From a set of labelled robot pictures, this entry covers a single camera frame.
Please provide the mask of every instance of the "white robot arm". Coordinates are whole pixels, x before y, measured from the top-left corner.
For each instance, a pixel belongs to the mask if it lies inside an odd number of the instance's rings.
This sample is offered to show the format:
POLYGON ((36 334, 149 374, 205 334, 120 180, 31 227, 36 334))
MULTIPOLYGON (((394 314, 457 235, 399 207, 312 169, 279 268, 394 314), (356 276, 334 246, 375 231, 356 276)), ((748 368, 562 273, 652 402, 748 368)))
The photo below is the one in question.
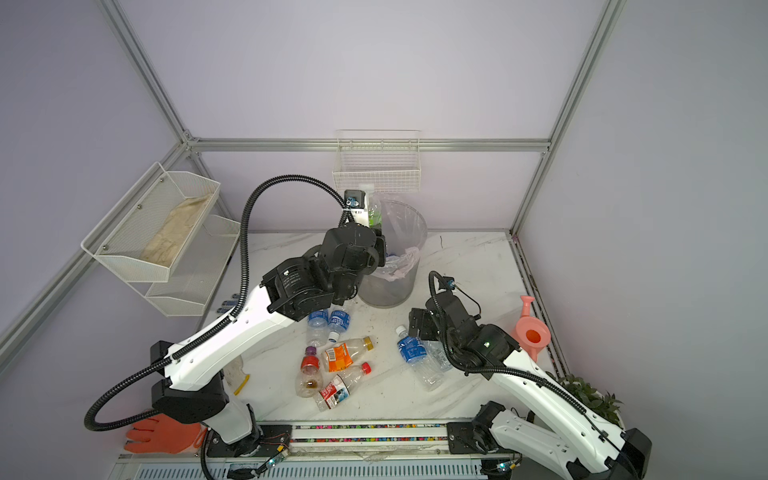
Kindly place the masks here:
POLYGON ((449 423, 449 434, 458 437, 457 442, 484 454, 519 452, 567 480, 645 476, 650 440, 642 432, 625 432, 592 412, 551 380, 504 330, 491 324, 479 326, 479 315, 470 316, 452 294, 451 277, 431 272, 429 282, 426 310, 412 309, 409 334, 439 339, 455 368, 480 373, 504 387, 554 430, 489 402, 469 424, 449 423), (433 280, 444 291, 437 293, 433 280))

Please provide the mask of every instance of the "wall-mounted basket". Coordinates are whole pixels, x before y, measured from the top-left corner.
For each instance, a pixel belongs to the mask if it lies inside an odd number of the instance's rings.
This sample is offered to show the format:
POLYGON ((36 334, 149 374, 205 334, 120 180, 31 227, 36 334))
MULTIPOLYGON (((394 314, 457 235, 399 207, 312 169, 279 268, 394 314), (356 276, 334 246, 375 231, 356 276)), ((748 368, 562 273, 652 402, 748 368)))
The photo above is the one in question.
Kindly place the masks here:
POLYGON ((219 189, 154 164, 81 247, 165 316, 201 316, 240 235, 238 222, 209 215, 219 189))
POLYGON ((333 168, 338 191, 373 184, 376 192, 406 193, 421 188, 418 131, 337 132, 339 150, 333 168))
POLYGON ((124 282, 167 282, 176 270, 190 242, 203 225, 210 209, 219 197, 219 182, 185 171, 165 171, 160 164, 153 169, 161 170, 147 193, 139 199, 133 210, 118 224, 96 251, 81 244, 99 263, 107 267, 124 282), (164 264, 142 260, 142 253, 163 227, 168 214, 189 198, 206 198, 191 222, 173 258, 164 264))

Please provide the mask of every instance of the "water bottle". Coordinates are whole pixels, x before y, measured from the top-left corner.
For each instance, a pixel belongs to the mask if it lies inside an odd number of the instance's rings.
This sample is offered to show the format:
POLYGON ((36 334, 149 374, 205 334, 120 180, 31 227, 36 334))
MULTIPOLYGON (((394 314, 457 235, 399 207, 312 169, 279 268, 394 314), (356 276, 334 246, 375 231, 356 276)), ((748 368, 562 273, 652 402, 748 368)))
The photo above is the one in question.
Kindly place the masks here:
POLYGON ((336 343, 339 341, 341 334, 346 332, 349 328, 349 314, 343 307, 331 312, 331 317, 328 319, 328 341, 336 343))
POLYGON ((315 394, 317 408, 321 412, 336 408, 339 403, 349 397, 349 393, 357 388, 357 384, 371 373, 371 365, 367 362, 361 366, 354 365, 335 375, 326 388, 315 394))
POLYGON ((438 369, 435 360, 427 353, 422 341, 408 336, 408 329, 401 325, 395 329, 397 337, 397 347, 400 350, 400 356, 411 366, 417 378, 421 379, 422 385, 431 392, 442 383, 442 373, 438 369))
POLYGON ((323 346, 328 338, 328 310, 317 310, 310 313, 307 320, 306 344, 309 346, 323 346))
POLYGON ((320 373, 320 361, 317 348, 308 346, 304 351, 299 375, 296 377, 296 394, 308 399, 320 391, 323 375, 320 373))
POLYGON ((329 348, 320 355, 323 371, 338 372, 359 360, 366 352, 373 350, 373 341, 367 336, 362 339, 351 339, 329 348))
POLYGON ((437 363, 441 372, 448 372, 453 368, 453 365, 448 361, 448 357, 445 356, 445 350, 442 349, 442 342, 437 340, 422 340, 424 348, 427 349, 427 353, 432 356, 432 359, 437 363))
POLYGON ((368 223, 371 227, 382 223, 382 206, 376 195, 368 196, 368 223))

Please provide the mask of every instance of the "transparent trash bin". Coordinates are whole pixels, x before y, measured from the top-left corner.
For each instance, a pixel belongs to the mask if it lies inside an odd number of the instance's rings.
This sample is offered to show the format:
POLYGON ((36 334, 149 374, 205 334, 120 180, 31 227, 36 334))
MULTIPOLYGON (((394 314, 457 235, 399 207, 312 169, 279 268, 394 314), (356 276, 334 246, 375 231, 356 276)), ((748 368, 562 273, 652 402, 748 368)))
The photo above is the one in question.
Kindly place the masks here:
POLYGON ((405 302, 413 291, 427 223, 410 205, 379 199, 382 233, 386 239, 386 265, 363 277, 359 297, 370 306, 389 308, 405 302))

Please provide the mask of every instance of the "orange label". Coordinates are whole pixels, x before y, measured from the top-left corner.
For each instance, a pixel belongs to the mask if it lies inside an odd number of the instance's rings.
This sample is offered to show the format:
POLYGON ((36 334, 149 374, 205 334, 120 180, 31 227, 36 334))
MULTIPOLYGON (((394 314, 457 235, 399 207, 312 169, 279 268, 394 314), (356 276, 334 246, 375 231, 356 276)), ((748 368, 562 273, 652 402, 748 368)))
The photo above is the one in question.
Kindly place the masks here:
POLYGON ((346 343, 326 350, 326 360, 328 360, 328 371, 338 372, 352 365, 352 357, 349 356, 349 350, 346 343))

